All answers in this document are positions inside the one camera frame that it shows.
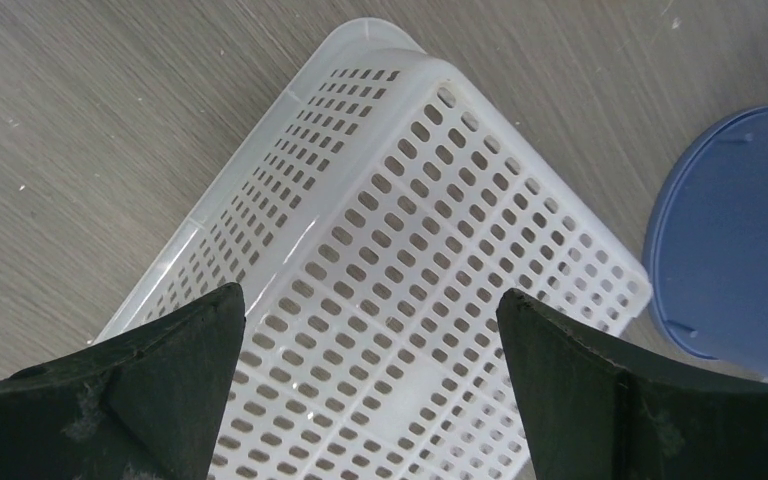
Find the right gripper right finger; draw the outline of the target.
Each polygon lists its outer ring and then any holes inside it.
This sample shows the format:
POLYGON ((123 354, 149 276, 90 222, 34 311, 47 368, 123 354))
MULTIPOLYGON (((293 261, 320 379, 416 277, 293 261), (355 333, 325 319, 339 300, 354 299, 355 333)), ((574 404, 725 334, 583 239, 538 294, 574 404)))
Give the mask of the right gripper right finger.
POLYGON ((680 363, 518 289, 496 319, 540 479, 768 479, 768 383, 680 363))

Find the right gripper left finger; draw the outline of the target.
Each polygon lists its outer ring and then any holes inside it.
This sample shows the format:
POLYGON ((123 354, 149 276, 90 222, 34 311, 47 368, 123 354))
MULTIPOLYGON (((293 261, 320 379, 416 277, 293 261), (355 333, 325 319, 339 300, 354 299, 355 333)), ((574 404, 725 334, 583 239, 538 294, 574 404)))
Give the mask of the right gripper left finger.
POLYGON ((244 338, 225 284, 0 380, 0 479, 203 479, 244 338))

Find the blue plastic bucket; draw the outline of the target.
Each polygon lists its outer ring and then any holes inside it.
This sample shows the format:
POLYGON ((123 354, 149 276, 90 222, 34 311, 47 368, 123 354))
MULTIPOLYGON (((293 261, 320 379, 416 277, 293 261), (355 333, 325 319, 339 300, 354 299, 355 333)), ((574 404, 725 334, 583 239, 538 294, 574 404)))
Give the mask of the blue plastic bucket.
POLYGON ((642 260, 666 338, 768 380, 768 105, 723 118, 686 148, 655 201, 642 260))

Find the white plastic basket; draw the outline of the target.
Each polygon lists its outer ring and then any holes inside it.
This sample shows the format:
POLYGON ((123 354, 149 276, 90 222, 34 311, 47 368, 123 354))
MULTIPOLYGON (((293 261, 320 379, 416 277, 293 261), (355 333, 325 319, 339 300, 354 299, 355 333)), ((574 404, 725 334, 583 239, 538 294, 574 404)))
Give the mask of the white plastic basket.
POLYGON ((615 336, 652 296, 485 96, 377 18, 325 39, 100 339, 228 282, 246 326, 213 479, 511 479, 503 293, 615 336))

